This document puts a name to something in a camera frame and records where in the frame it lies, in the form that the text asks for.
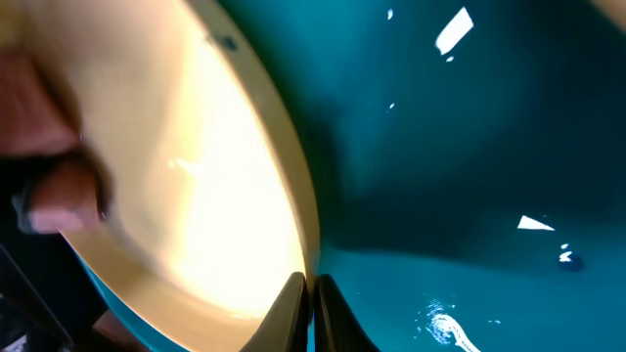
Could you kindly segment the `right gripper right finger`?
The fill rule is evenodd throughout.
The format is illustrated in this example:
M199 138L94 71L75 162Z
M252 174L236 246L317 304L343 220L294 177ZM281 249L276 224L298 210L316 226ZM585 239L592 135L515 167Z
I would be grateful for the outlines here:
M328 274L315 282L314 326L316 352L380 352Z

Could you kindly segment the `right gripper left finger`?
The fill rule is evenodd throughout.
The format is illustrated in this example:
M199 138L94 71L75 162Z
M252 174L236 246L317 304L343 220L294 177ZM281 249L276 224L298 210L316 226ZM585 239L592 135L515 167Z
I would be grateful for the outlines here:
M294 272L241 352L305 352L308 327L309 292L305 276Z

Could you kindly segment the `yellow plate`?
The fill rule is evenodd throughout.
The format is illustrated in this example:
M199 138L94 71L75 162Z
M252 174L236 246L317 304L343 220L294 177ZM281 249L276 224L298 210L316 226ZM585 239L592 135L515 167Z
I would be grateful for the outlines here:
M214 1L5 1L78 120L107 215L70 246L190 351L241 351L294 272L315 274L317 204L291 118Z

